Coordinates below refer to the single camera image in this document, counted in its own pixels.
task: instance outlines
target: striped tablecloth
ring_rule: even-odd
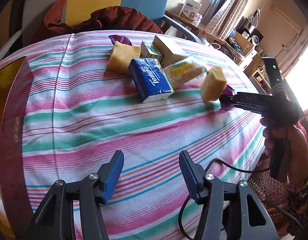
[[[131,78],[105,71],[111,34],[133,45],[153,33],[94,31],[65,35],[19,50],[0,68],[26,55],[34,75],[23,127],[23,170],[30,204],[36,210],[57,179],[81,180],[110,160],[116,149],[125,164],[113,198],[102,207],[110,239],[182,239],[179,209],[188,195],[178,165],[181,150],[207,166],[213,158],[252,169],[263,150],[260,116],[241,109],[205,105],[200,78],[179,87],[167,100],[142,104]],[[223,68],[236,91],[257,92],[222,52],[169,37],[208,68]],[[215,164],[211,173],[228,182],[246,179]],[[194,233],[200,208],[190,202],[184,228]],[[77,239],[82,239],[79,203],[74,203]]]

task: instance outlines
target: product box on desk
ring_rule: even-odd
[[[140,57],[141,58],[156,58],[158,61],[160,61],[162,55],[153,43],[142,41]]]
[[[162,55],[159,62],[162,68],[179,62],[189,56],[178,44],[176,44],[176,42],[164,36],[155,36],[153,44]]]
[[[195,16],[198,14],[201,4],[193,0],[186,0],[182,9],[179,12],[179,16],[194,20]]]
[[[128,69],[143,103],[166,99],[174,93],[156,58],[134,58]]]

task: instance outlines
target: cable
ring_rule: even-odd
[[[279,212],[283,213],[284,215],[288,216],[289,218],[291,218],[300,228],[303,228],[302,224],[290,213],[286,212],[285,210],[283,210],[282,208],[276,206],[274,203],[268,201],[267,199],[262,200],[263,203],[265,203],[266,205],[269,205],[275,209],[277,209]]]
[[[235,167],[233,167],[233,166],[227,164],[226,162],[224,162],[224,161],[221,160],[221,159],[215,158],[215,159],[213,159],[213,160],[207,165],[207,167],[206,167],[206,169],[205,169],[205,172],[207,172],[207,171],[209,170],[209,168],[212,166],[212,164],[213,164],[214,162],[220,162],[220,163],[224,164],[225,166],[227,166],[227,167],[229,167],[229,168],[231,168],[231,169],[233,169],[233,170],[235,170],[235,171],[240,171],[240,172],[244,172],[244,173],[262,173],[262,172],[265,172],[265,171],[269,171],[269,170],[271,169],[271,167],[269,167],[269,168],[267,168],[267,169],[263,169],[263,170],[259,170],[259,171],[245,171],[245,170],[241,170],[241,169],[235,168]],[[193,238],[191,238],[191,237],[186,233],[186,231],[185,231],[185,229],[184,229],[184,227],[183,227],[183,224],[182,224],[183,212],[184,212],[185,207],[186,207],[187,203],[189,202],[189,200],[190,200],[190,196],[188,195],[187,198],[185,199],[185,201],[184,201],[182,207],[180,208],[177,221],[178,221],[179,229],[180,229],[180,231],[182,232],[182,234],[183,234],[186,238],[188,238],[189,240],[193,240]],[[279,207],[276,206],[275,204],[269,202],[268,200],[265,200],[265,201],[267,201],[266,204],[272,206],[273,208],[276,208],[278,211],[280,211],[280,212],[283,213],[284,215],[290,217],[293,221],[295,221],[295,223],[297,223],[298,226],[300,226],[300,227],[302,228],[302,225],[300,224],[300,222],[299,222],[294,216],[292,216],[292,215],[289,214],[288,212],[282,210],[281,208],[279,208]]]

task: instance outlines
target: metal screw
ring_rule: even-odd
[[[58,187],[59,187],[59,186],[62,186],[63,183],[64,183],[64,181],[62,181],[61,179],[59,179],[59,180],[57,180],[57,181],[54,182],[55,186],[58,186]]]
[[[247,183],[247,181],[241,180],[241,181],[239,182],[239,185],[241,185],[242,187],[247,187],[247,186],[248,186],[248,183]]]
[[[88,176],[90,179],[97,179],[98,178],[98,175],[97,173],[92,173]]]
[[[213,174],[208,173],[208,174],[205,175],[205,178],[208,179],[208,180],[213,180],[213,179],[215,179],[215,176]]]

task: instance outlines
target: red cloth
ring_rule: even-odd
[[[123,6],[110,6],[91,13],[91,18],[73,27],[60,23],[66,0],[53,4],[44,18],[44,24],[34,36],[34,41],[51,37],[95,31],[95,30],[135,30],[163,34],[161,29],[138,10]]]

